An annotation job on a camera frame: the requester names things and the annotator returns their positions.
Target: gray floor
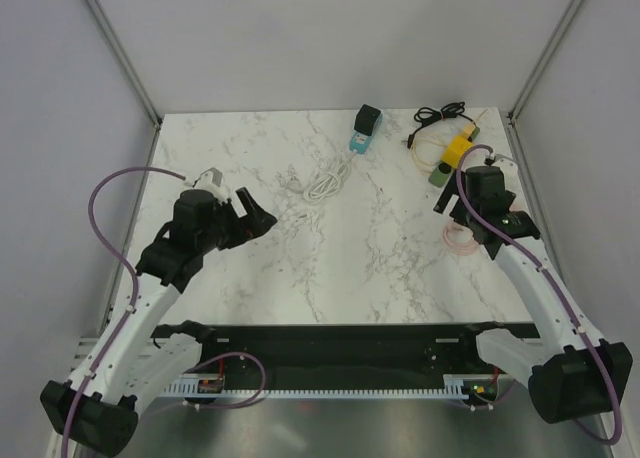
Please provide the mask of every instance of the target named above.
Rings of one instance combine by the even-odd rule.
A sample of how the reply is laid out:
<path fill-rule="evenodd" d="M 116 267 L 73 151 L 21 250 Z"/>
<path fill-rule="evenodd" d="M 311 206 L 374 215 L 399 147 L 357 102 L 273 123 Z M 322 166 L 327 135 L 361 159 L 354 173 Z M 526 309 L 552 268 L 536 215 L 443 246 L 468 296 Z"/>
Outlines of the gray floor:
<path fill-rule="evenodd" d="M 166 406 L 158 400 L 149 410 Z M 587 423 L 596 427 L 594 420 Z M 523 388 L 492 412 L 432 401 L 266 400 L 144 418 L 122 457 L 611 457 L 573 423 L 547 425 Z"/>

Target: white wall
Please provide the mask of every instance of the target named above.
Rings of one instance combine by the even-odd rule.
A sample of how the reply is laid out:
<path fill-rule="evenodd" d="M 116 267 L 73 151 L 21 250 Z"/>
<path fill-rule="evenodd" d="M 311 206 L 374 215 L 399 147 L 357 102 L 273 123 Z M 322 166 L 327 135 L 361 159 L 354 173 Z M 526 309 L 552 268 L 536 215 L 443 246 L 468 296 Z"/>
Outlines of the white wall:
<path fill-rule="evenodd" d="M 569 0 L 100 0 L 162 113 L 509 109 Z"/>
<path fill-rule="evenodd" d="M 152 128 L 80 0 L 0 0 L 0 443 L 42 456 L 39 403 L 95 328 L 112 259 L 86 203 L 108 172 L 145 163 Z M 139 178 L 100 200 L 122 242 Z"/>
<path fill-rule="evenodd" d="M 517 128 L 576 301 L 640 359 L 637 2 L 587 1 Z M 639 387 L 636 363 L 636 426 Z"/>

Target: marble surface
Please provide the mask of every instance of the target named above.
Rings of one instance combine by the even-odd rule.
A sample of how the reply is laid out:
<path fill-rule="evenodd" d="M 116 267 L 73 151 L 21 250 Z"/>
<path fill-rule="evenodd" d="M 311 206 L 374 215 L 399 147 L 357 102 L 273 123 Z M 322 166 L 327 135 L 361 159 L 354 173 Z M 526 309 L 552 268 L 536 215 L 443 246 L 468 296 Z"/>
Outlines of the marble surface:
<path fill-rule="evenodd" d="M 478 116 L 483 109 L 470 109 Z M 164 323 L 440 323 L 529 321 L 506 276 L 483 249 L 457 256 L 442 241 L 448 217 L 432 211 L 440 190 L 415 166 L 401 140 L 415 110 L 385 110 L 365 155 L 353 160 L 342 191 L 319 205 L 290 191 L 346 153 L 356 111 L 167 115 L 153 165 L 197 176 L 212 166 L 231 188 L 246 186 L 278 218 L 264 237 L 212 252 Z M 422 134 L 450 140 L 466 122 L 441 122 Z M 497 109 L 482 117 L 477 143 L 510 155 Z M 442 149 L 420 148 L 426 161 Z M 480 164 L 482 153 L 470 164 Z M 517 177 L 507 180 L 525 208 Z M 135 264 L 171 217 L 180 181 L 149 176 L 128 251 Z M 234 195 L 234 205 L 241 205 Z M 116 306 L 130 293 L 120 282 Z"/>

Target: coiled black cable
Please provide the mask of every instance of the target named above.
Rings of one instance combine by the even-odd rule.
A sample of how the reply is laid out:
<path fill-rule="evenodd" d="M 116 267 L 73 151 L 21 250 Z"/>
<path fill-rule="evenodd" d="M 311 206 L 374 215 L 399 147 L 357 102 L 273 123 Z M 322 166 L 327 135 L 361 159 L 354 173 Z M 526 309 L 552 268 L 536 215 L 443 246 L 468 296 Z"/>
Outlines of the coiled black cable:
<path fill-rule="evenodd" d="M 469 120 L 472 123 L 475 123 L 471 118 L 469 118 L 467 115 L 464 114 L 465 112 L 464 105 L 465 105 L 464 101 L 459 101 L 459 102 L 449 103 L 448 105 L 443 106 L 439 110 L 436 110 L 435 108 L 430 108 L 428 106 L 423 106 L 418 111 L 416 111 L 416 114 L 413 115 L 413 119 L 416 121 L 416 123 L 420 123 L 420 126 L 413 133 L 409 135 L 409 138 L 407 139 L 407 148 L 411 149 L 411 146 L 413 145 L 413 140 L 415 139 L 416 134 L 420 130 L 440 120 L 445 120 L 447 118 L 460 117 L 460 118 L 464 118 L 465 120 Z"/>

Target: coiled white cable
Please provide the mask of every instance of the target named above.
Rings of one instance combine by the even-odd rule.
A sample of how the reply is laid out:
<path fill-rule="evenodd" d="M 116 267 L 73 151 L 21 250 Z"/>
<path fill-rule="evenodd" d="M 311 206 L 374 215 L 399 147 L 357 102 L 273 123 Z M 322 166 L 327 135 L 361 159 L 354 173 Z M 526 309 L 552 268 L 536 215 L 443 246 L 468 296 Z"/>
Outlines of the coiled white cable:
<path fill-rule="evenodd" d="M 326 171 L 321 172 L 304 191 L 302 197 L 307 203 L 316 205 L 328 196 L 337 194 L 344 182 L 351 174 L 351 160 L 356 151 L 352 151 L 345 158 L 334 160 Z"/>

